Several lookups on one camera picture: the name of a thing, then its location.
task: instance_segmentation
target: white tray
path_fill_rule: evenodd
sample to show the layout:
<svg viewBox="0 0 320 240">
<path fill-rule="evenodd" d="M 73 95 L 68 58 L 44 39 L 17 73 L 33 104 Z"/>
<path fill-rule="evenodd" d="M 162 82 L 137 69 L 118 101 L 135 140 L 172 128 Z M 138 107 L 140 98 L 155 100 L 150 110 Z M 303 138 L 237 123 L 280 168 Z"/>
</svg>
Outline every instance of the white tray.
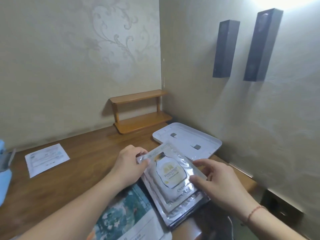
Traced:
<svg viewBox="0 0 320 240">
<path fill-rule="evenodd" d="M 219 139 L 181 123 L 167 125 L 152 136 L 161 144 L 170 141 L 193 161 L 211 157 L 222 145 Z"/>
</svg>

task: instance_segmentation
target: hand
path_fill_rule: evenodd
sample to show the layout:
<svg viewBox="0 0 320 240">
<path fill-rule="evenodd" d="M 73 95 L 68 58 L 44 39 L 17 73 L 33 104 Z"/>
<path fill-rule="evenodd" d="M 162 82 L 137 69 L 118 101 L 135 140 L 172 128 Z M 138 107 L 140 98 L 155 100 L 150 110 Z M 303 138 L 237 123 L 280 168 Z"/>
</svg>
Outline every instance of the hand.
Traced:
<svg viewBox="0 0 320 240">
<path fill-rule="evenodd" d="M 190 181 L 203 190 L 217 205 L 246 221 L 252 210 L 259 204 L 242 186 L 232 167 L 210 159 L 193 162 L 196 167 L 205 166 L 202 173 L 207 181 L 199 176 L 190 176 Z"/>
<path fill-rule="evenodd" d="M 128 145 L 120 151 L 110 174 L 117 178 L 123 189 L 137 182 L 147 168 L 148 160 L 140 164 L 136 162 L 136 157 L 146 153 L 148 152 L 145 149 L 133 145 Z"/>
</svg>

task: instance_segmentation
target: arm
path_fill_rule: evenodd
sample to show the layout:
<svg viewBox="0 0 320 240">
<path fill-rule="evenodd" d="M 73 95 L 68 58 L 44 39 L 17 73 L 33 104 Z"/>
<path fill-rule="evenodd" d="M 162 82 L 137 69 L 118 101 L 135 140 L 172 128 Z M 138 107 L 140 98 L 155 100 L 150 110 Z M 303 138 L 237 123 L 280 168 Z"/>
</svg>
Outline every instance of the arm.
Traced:
<svg viewBox="0 0 320 240">
<path fill-rule="evenodd" d="M 137 165 L 136 155 L 146 153 L 141 147 L 127 146 L 102 181 L 28 230 L 19 240 L 86 239 L 109 202 L 142 175 L 148 162 Z"/>
<path fill-rule="evenodd" d="M 190 181 L 202 189 L 217 205 L 245 222 L 259 239 L 268 240 L 305 240 L 267 210 L 260 208 L 250 217 L 250 213 L 259 206 L 239 181 L 234 170 L 224 163 L 209 159 L 194 161 L 195 166 L 205 166 L 202 172 L 207 181 L 190 176 Z"/>
</svg>

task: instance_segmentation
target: bottle illustration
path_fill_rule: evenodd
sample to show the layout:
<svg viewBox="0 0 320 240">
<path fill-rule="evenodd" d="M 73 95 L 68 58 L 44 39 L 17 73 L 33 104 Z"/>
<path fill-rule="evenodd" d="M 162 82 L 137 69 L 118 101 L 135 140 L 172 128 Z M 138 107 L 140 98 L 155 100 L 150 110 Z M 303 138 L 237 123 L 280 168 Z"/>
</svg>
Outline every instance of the bottle illustration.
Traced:
<svg viewBox="0 0 320 240">
<path fill-rule="evenodd" d="M 164 185 L 173 189 L 186 179 L 187 173 L 183 167 L 172 157 L 168 157 L 164 152 L 154 159 L 156 171 Z"/>
</svg>

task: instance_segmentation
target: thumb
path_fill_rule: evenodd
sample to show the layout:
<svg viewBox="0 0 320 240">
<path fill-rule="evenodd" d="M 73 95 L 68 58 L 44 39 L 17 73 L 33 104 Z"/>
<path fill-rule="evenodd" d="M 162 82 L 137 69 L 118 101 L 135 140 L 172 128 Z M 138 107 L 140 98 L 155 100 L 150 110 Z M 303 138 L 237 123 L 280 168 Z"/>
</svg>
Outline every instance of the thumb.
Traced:
<svg viewBox="0 0 320 240">
<path fill-rule="evenodd" d="M 205 192 L 210 191 L 210 182 L 198 175 L 191 175 L 190 182 Z"/>
<path fill-rule="evenodd" d="M 146 160 L 143 160 L 143 161 L 138 165 L 141 174 L 146 170 L 146 168 L 148 167 L 149 163 L 150 163 L 150 159 L 148 158 L 148 159 L 146 159 Z"/>
</svg>

